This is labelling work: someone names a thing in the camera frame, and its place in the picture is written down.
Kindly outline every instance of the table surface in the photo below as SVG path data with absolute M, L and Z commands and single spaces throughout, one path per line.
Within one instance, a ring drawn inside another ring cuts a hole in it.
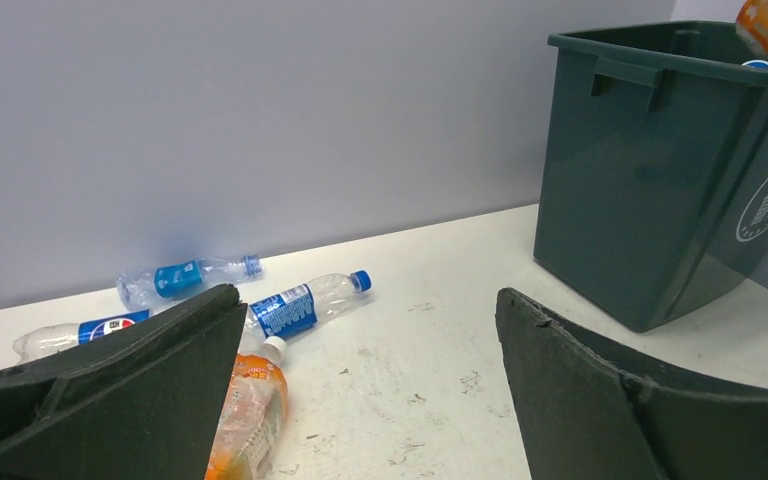
M 768 388 L 768 290 L 747 281 L 635 334 L 534 263 L 537 206 L 263 260 L 256 300 L 366 269 L 373 301 L 290 343 L 291 416 L 269 479 L 530 478 L 494 323 L 514 287 L 641 352 Z M 0 310 L 0 369 L 40 326 L 123 311 L 114 289 Z

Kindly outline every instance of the water bottle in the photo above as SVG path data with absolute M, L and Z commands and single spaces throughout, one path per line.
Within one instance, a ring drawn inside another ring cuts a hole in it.
M 249 305 L 240 353 L 256 352 L 267 337 L 289 338 L 357 307 L 372 288 L 369 275 L 334 273 Z
M 90 322 L 38 328 L 13 342 L 13 351 L 22 357 L 19 363 L 37 360 L 128 328 L 148 317 L 149 311 L 143 310 Z
M 261 271 L 256 255 L 199 258 L 157 269 L 125 270 L 116 279 L 116 290 L 129 310 L 153 309 L 192 297 L 220 283 L 243 283 Z

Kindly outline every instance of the plastic bottle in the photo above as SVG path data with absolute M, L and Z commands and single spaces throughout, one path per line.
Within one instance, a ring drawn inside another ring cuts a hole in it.
M 257 255 L 199 258 L 157 269 L 125 270 L 116 279 L 116 290 L 128 309 L 154 309 L 192 297 L 220 283 L 242 283 L 261 271 Z
M 287 344 L 270 337 L 255 355 L 237 355 L 219 416 L 205 480 L 258 480 L 287 419 Z
M 148 317 L 149 311 L 143 310 L 90 322 L 38 328 L 13 342 L 13 351 L 22 357 L 19 363 L 37 360 L 130 327 Z
M 253 352 L 267 337 L 286 339 L 328 322 L 357 307 L 370 288 L 372 281 L 364 270 L 334 273 L 252 303 L 239 351 Z

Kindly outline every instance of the dark green plastic container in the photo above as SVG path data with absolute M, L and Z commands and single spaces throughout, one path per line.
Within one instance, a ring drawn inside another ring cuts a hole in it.
M 734 25 L 549 44 L 536 260 L 635 331 L 737 286 L 768 250 L 768 70 L 741 66 L 756 57 Z

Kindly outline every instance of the blue label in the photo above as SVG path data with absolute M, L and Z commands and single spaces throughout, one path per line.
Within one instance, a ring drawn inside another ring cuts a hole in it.
M 316 325 L 313 295 L 307 285 L 249 305 L 266 336 L 291 337 Z
M 115 317 L 102 318 L 101 320 L 84 322 L 78 326 L 78 345 L 83 345 L 90 340 L 103 337 L 108 333 L 128 328 L 131 325 L 142 322 L 147 319 L 148 316 L 149 311 L 142 310 Z
M 199 272 L 197 260 L 158 268 L 154 272 L 154 288 L 163 298 L 174 297 L 181 290 L 201 283 L 201 272 Z

